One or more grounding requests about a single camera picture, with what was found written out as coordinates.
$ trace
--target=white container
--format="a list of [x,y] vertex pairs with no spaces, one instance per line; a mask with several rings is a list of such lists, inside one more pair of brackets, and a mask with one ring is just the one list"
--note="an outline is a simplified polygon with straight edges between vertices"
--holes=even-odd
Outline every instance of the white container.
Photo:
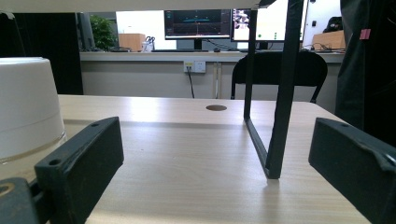
[[49,152],[34,160],[30,157],[53,150],[64,141],[50,61],[39,57],[0,58],[0,178],[12,170],[5,164],[30,161],[26,166],[33,169],[35,162]]

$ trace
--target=computer monitor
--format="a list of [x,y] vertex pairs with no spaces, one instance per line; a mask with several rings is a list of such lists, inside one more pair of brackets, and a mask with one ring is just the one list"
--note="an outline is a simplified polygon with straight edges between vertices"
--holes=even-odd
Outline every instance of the computer monitor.
[[[300,42],[303,42],[308,0],[304,0]],[[259,43],[283,42],[286,32],[288,0],[277,0],[268,8],[259,8],[256,40]],[[231,41],[248,42],[250,9],[234,8],[232,12]]]
[[202,49],[203,39],[229,39],[230,9],[165,10],[165,40],[193,39],[194,48]]

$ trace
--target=potted plant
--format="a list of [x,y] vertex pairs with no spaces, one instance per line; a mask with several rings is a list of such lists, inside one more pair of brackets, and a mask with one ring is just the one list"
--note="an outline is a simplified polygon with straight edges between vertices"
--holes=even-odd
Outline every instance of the potted plant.
[[108,51],[109,48],[114,47],[116,37],[113,35],[111,29],[112,21],[97,15],[91,15],[90,22],[95,46],[104,51]]

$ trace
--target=black chair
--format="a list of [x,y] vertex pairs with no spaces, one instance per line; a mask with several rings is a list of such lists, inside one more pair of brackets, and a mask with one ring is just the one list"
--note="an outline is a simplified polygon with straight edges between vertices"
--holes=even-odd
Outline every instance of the black chair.
[[[253,85],[279,85],[282,51],[257,52],[254,55]],[[245,56],[233,69],[231,99],[235,99],[236,84],[246,84],[248,56]],[[317,97],[327,76],[327,64],[315,52],[300,51],[297,56],[297,71],[294,86],[316,87],[310,100]]]

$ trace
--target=wall outlet panel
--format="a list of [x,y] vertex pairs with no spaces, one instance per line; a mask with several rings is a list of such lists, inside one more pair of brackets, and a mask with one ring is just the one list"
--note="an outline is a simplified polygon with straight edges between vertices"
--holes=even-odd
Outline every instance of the wall outlet panel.
[[190,72],[193,73],[195,71],[195,69],[194,69],[194,61],[184,61],[184,63],[183,63],[183,71],[185,73],[187,73],[189,71],[188,67],[190,68]]
[[194,72],[195,73],[206,73],[206,62],[195,62]]

